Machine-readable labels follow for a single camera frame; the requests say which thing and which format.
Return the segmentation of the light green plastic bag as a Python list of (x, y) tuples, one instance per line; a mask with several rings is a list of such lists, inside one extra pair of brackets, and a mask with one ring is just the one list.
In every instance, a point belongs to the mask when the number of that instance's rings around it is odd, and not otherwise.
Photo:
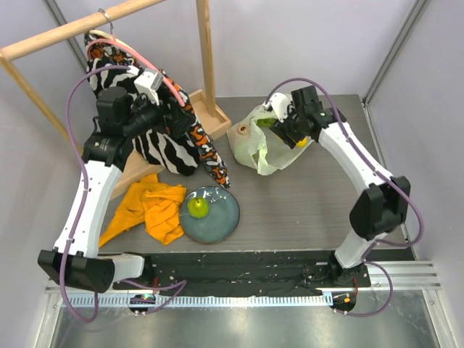
[(314, 141), (308, 137), (306, 147), (290, 149), (269, 128), (257, 126), (256, 120), (263, 118), (277, 119), (273, 110), (267, 111), (260, 104), (233, 125), (227, 131), (227, 137), (238, 163), (255, 169), (260, 175), (271, 175), (288, 167)]

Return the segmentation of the green fake pear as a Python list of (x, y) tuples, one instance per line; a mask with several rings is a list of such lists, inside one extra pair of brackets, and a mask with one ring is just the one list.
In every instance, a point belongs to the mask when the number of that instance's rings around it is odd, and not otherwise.
[(209, 203), (203, 197), (195, 196), (188, 201), (188, 213), (196, 219), (205, 218), (209, 213)]

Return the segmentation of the yellow fake mango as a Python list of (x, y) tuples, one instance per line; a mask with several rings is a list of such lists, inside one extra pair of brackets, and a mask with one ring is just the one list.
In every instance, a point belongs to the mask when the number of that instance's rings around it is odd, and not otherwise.
[(308, 137), (304, 137), (300, 141), (296, 142), (296, 147), (298, 148), (304, 148), (308, 144)]

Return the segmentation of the green fake apple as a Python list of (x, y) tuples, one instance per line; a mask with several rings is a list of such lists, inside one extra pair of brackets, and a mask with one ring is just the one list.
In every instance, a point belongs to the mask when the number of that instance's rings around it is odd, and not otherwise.
[(276, 120), (273, 118), (263, 118), (256, 120), (256, 124), (261, 128), (270, 128), (275, 123), (275, 121)]

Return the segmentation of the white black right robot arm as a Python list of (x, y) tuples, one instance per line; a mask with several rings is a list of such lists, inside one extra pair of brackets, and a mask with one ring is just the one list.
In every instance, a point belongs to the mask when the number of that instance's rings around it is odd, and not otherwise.
[(347, 119), (335, 105), (325, 108), (314, 86), (273, 93), (263, 104), (277, 120), (270, 129), (289, 147), (305, 137), (326, 149), (341, 165), (358, 194), (350, 214), (351, 229), (329, 257), (327, 276), (335, 286), (352, 280), (376, 242), (407, 217), (410, 182), (394, 177), (359, 142)]

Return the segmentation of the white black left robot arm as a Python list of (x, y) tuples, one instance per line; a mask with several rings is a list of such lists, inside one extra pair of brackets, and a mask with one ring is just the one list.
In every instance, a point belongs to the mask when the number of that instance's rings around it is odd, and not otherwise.
[(78, 155), (81, 177), (70, 214), (53, 249), (41, 250), (39, 266), (61, 288), (97, 294), (115, 282), (130, 280), (138, 289), (153, 284), (149, 258), (134, 252), (99, 256), (104, 214), (120, 180), (133, 140), (147, 132), (166, 131), (181, 116), (174, 97), (162, 99), (153, 89), (132, 97), (123, 87), (101, 91), (94, 130)]

